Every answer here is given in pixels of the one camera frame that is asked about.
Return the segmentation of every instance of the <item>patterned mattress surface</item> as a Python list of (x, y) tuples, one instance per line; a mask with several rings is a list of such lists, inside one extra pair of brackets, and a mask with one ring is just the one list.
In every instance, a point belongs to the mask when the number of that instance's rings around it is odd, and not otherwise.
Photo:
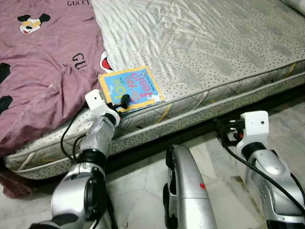
[[(147, 65), (166, 101), (128, 114), (111, 154), (305, 83), (305, 19), (278, 0), (91, 0), (115, 71)], [(93, 123), (82, 112), (65, 147)], [(6, 157), (21, 176), (69, 168), (66, 125)]]

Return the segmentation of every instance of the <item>floor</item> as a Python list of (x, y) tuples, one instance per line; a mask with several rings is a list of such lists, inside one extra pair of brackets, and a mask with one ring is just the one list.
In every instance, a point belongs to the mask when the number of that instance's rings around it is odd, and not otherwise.
[[(269, 148), (289, 164), (305, 187), (305, 98), (270, 112)], [(255, 191), (243, 182), (243, 167), (207, 133), (184, 143), (202, 174), (219, 229), (265, 229)], [(162, 188), (167, 182), (165, 152), (125, 167), (107, 176), (120, 229), (165, 229)], [(25, 199), (0, 194), (0, 229), (25, 229), (33, 222), (51, 218), (50, 194)]]

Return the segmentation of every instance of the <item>white marble floor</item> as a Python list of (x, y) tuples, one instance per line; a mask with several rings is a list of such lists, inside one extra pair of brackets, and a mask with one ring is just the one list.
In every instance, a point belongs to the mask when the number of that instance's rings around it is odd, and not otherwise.
[[(270, 114), (269, 145), (284, 158), (305, 187), (305, 102), (293, 100)], [(219, 229), (265, 229), (259, 204), (244, 185), (236, 161), (220, 146), (215, 133), (184, 143), (203, 176)], [(165, 152), (107, 176), (120, 229), (165, 229), (162, 188), (167, 181)], [(26, 229), (51, 218), (51, 196), (9, 199), (0, 194), (0, 229)]]

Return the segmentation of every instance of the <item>white quilted mattress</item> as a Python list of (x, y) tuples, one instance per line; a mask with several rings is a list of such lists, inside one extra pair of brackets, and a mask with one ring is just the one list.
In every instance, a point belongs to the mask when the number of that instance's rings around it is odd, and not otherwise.
[[(278, 0), (91, 0), (115, 71), (147, 65), (166, 101), (124, 117), (119, 153), (305, 83), (305, 19)], [(65, 147), (93, 122), (83, 112)], [(6, 165), (42, 179), (67, 171), (66, 125)]]

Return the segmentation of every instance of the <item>red sticker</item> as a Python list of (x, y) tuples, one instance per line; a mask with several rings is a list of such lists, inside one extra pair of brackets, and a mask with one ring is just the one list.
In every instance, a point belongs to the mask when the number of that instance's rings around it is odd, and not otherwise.
[(205, 190), (205, 185), (203, 183), (200, 183), (200, 187)]
[(108, 63), (107, 57), (106, 57), (104, 60), (102, 60), (102, 66), (103, 66), (104, 68), (107, 68), (107, 69), (109, 69), (109, 70), (112, 70), (112, 68), (110, 67), (110, 65), (109, 65), (109, 63)]

